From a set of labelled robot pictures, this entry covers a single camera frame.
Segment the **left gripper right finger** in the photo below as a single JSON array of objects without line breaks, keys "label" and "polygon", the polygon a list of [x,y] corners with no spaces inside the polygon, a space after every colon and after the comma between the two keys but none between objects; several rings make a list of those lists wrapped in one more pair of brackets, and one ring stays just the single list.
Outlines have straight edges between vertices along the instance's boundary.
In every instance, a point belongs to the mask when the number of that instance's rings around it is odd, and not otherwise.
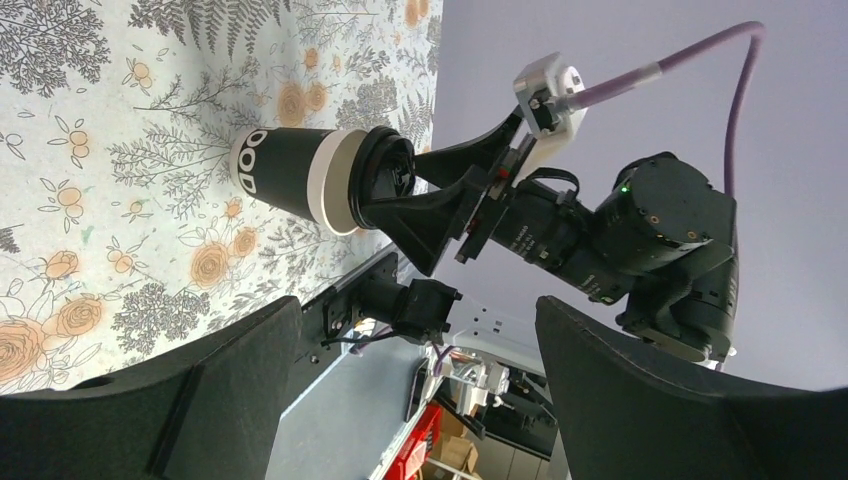
[{"label": "left gripper right finger", "polygon": [[535,329],[575,479],[843,479],[847,391],[717,372],[622,335],[563,301]]}]

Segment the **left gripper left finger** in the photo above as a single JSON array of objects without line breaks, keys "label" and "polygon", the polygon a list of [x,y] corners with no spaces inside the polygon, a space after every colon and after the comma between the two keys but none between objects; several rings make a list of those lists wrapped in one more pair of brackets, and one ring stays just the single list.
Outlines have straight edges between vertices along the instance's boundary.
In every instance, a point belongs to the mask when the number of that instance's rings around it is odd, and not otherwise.
[{"label": "left gripper left finger", "polygon": [[68,389],[1,400],[5,479],[262,479],[301,337],[281,298]]}]

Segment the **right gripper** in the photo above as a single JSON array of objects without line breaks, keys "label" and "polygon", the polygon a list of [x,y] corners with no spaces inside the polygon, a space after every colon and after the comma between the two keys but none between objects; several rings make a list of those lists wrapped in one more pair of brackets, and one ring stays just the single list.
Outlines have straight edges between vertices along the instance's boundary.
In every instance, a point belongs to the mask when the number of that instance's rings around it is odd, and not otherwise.
[{"label": "right gripper", "polygon": [[[526,136],[518,148],[509,147],[523,120],[515,107],[487,133],[416,154],[416,176],[444,189],[376,198],[370,188],[360,194],[360,225],[384,233],[420,273],[430,276],[448,243],[469,223],[458,262],[477,258],[492,241],[590,301],[613,305],[630,293],[636,277],[619,271],[593,247],[594,212],[578,199],[578,178],[567,170],[542,167],[512,184],[535,144]],[[506,149],[494,184],[484,193],[486,172]]]}]

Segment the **black plastic cup lid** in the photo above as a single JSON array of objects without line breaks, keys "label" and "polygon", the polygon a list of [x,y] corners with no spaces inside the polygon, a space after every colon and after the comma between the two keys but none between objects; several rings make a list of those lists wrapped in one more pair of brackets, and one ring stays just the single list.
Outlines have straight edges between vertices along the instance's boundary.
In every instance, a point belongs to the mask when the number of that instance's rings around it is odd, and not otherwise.
[{"label": "black plastic cup lid", "polygon": [[364,214],[376,200],[408,196],[415,186],[414,146],[398,131],[377,126],[359,145],[350,170],[348,203],[358,227],[375,229]]}]

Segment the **black paper coffee cup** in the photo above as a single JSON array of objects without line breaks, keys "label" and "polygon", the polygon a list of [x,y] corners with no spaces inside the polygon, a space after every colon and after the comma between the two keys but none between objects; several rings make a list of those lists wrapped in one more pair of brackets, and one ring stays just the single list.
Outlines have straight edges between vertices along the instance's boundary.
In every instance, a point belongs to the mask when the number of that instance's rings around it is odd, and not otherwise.
[{"label": "black paper coffee cup", "polygon": [[362,129],[245,130],[230,151],[231,181],[253,199],[347,236],[359,228],[348,191],[365,137]]}]

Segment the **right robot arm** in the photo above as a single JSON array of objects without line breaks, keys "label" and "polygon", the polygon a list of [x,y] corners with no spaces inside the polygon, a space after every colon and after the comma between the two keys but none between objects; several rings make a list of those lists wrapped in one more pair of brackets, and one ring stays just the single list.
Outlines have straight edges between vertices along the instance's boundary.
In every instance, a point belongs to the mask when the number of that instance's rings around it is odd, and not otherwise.
[{"label": "right robot arm", "polygon": [[571,172],[531,167],[543,144],[519,111],[473,140],[423,154],[389,127],[370,130],[348,187],[355,222],[387,235],[423,274],[448,244],[467,262],[494,242],[581,291],[624,301],[625,332],[691,362],[731,349],[736,202],[674,154],[635,160],[595,209]]}]

